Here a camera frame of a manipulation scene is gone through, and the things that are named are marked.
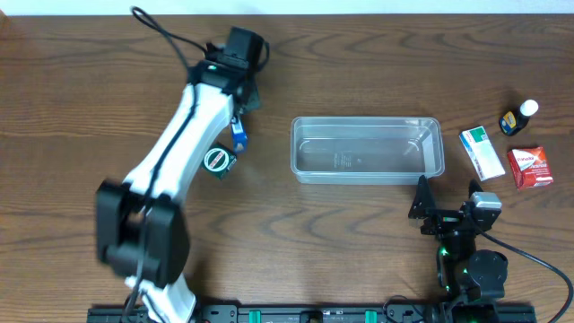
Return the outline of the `white green medicine box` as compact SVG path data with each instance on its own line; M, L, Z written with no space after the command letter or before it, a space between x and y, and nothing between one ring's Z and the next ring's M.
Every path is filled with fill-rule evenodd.
M459 138L477 172L480 181L494 179L505 174L484 127L464 130Z

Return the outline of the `red Panadol box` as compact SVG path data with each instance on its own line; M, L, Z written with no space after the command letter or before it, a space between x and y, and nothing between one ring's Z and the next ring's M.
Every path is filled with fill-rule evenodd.
M542 146L512 149L507 156L518 190L543 187L553 183L552 172Z

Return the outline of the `blue KoolFever box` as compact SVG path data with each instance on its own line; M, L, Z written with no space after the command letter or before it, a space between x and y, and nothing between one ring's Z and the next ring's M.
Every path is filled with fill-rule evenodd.
M239 116L235 116L230 123L230 132L235 153L243 153L248 146L248 135Z

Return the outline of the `clear plastic container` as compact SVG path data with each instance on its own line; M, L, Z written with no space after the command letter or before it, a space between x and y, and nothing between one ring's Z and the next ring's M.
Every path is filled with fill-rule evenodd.
M415 185L446 168L430 117L297 117L291 170L302 184Z

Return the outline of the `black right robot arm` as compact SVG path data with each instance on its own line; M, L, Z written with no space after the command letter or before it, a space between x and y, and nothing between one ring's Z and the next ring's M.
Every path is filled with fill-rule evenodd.
M430 184L420 176L408 218L420 224L423 235L434 237L439 285L444 300L427 305L426 322L496 322L496 300L505 295L508 259L476 247L476 237L491 229L501 213L496 194L469 183L468 199L457 210L437 207Z

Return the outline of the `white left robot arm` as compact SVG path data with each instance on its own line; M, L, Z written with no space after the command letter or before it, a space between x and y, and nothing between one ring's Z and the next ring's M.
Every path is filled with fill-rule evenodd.
M131 292L110 322L133 322L142 300L151 322L190 322L196 297L183 270L190 249L183 207L192 180L209 163L228 125L260 106L256 75L270 56L263 37L233 27L227 42L208 44L188 68L178 109L155 146L120 183L95 194L96 255Z

